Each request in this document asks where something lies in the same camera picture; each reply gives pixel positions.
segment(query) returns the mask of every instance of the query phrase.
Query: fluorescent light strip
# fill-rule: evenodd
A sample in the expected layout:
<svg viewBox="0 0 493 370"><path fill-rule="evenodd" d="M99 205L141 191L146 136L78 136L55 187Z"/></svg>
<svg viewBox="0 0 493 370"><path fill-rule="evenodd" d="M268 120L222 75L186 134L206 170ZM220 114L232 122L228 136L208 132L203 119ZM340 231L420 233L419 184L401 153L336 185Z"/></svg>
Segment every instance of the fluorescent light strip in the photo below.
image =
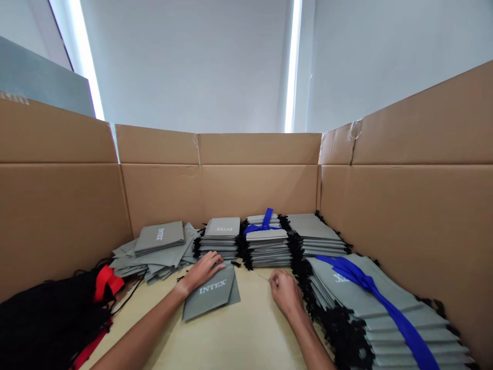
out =
<svg viewBox="0 0 493 370"><path fill-rule="evenodd" d="M291 28L291 46L289 49L288 95L286 99L285 133L293 132L294 99L296 97L296 70L298 66L299 25L301 21L301 1L294 0L293 27Z"/></svg>
<svg viewBox="0 0 493 370"><path fill-rule="evenodd" d="M96 118L104 121L103 104L101 104L101 95L99 94L96 71L94 70L92 53L89 46L89 38L87 37L86 24L84 22L84 14L82 13L80 0L69 0L68 8L75 30L74 37L81 59L82 75L89 80L94 113L96 114Z"/></svg>

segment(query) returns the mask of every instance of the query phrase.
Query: cardboard box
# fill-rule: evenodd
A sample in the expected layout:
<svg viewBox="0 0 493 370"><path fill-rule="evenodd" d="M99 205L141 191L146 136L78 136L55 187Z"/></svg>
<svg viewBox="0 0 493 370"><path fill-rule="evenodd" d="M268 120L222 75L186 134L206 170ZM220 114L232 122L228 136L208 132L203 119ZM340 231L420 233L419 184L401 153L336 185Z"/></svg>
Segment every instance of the cardboard box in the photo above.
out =
<svg viewBox="0 0 493 370"><path fill-rule="evenodd" d="M0 300L91 268L142 227L322 216L493 366L493 62L321 134L193 134L0 99Z"/></svg>

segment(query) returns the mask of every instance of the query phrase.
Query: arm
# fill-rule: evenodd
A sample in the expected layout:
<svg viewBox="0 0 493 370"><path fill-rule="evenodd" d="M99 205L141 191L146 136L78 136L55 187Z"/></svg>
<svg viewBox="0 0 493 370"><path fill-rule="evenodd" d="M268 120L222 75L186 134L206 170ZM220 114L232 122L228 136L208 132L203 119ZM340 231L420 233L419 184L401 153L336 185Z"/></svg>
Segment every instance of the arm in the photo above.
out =
<svg viewBox="0 0 493 370"><path fill-rule="evenodd" d="M174 313L185 299L214 274L225 268L217 252L209 252L176 286L135 324L91 370L141 370Z"/></svg>
<svg viewBox="0 0 493 370"><path fill-rule="evenodd" d="M285 271L274 270L270 278L272 297L293 329L308 370L336 370L303 307L301 291Z"/></svg>

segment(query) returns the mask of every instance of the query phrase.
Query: person's right hand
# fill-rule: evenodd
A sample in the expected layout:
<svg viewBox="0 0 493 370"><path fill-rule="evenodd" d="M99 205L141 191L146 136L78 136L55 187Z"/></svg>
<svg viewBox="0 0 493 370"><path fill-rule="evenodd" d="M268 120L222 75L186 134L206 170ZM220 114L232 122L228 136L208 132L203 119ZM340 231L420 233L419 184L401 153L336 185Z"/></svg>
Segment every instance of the person's right hand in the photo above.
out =
<svg viewBox="0 0 493 370"><path fill-rule="evenodd" d="M282 270L272 271L272 298L288 320L305 313L301 290L294 278Z"/></svg>
<svg viewBox="0 0 493 370"><path fill-rule="evenodd" d="M185 296L189 296L195 289L212 278L216 272L226 268L226 265L219 265L224 262L224 258L217 252L208 252L197 262L190 271L181 279L176 287L181 289Z"/></svg>

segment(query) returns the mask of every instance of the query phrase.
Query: blue strap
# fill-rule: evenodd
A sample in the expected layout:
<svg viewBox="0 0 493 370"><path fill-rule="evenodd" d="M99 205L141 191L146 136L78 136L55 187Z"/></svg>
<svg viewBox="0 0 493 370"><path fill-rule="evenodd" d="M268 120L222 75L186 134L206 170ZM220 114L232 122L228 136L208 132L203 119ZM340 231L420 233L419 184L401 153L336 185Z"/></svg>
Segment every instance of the blue strap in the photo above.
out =
<svg viewBox="0 0 493 370"><path fill-rule="evenodd" d="M253 231L265 231L265 230L278 230L278 229L282 229L282 228L275 228L275 227L270 227L269 224L271 222L271 217L272 217L272 212L274 210L272 208L267 208L267 212L266 212L266 215L264 216L263 218L263 221L262 221L262 226L257 226L257 225L248 225L245 229L245 231L243 232L243 235L246 236L249 232L253 232Z"/></svg>
<svg viewBox="0 0 493 370"><path fill-rule="evenodd" d="M332 270L345 277L349 281L358 284L363 289L373 293L378 301L383 304L389 312L390 317L394 320L397 328L406 340L406 344L411 350L418 367L421 370L440 370L435 357L426 345L423 338L409 320L400 312L392 303L388 301L378 291L375 282L371 276L365 275L359 267L344 257L327 257L318 255L317 260L327 262L332 265Z"/></svg>

